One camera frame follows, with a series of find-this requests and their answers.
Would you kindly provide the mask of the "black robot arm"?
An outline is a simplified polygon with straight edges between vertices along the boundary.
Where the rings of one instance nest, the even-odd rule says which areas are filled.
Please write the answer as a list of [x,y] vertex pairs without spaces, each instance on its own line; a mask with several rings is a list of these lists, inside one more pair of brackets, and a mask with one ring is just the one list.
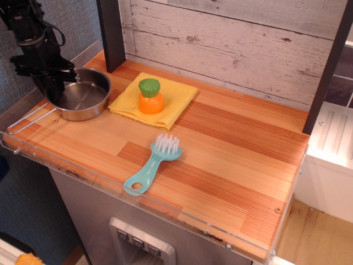
[[74,63],[61,56],[65,35],[44,21],[44,14],[38,1],[1,1],[1,18],[23,53],[11,57],[10,62],[18,75],[31,77],[38,89],[55,102],[63,95],[65,84],[78,82],[79,75]]

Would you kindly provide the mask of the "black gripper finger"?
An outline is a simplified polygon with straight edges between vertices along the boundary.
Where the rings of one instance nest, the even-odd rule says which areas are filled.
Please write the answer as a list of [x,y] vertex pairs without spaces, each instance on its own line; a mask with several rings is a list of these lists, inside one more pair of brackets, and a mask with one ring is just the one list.
[[65,90],[64,82],[57,77],[45,77],[44,85],[46,97],[52,102],[58,101]]
[[32,76],[33,82],[35,83],[36,87],[39,91],[46,96],[47,91],[47,78],[46,77],[35,77]]

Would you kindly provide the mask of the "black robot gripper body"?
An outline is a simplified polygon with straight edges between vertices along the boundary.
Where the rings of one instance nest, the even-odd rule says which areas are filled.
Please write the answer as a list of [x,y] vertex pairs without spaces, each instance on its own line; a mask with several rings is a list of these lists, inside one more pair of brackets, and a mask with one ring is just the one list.
[[74,71],[74,63],[61,56],[59,46],[44,39],[31,39],[17,42],[23,54],[12,56],[17,74],[31,77],[53,77],[66,82],[77,82],[79,75]]

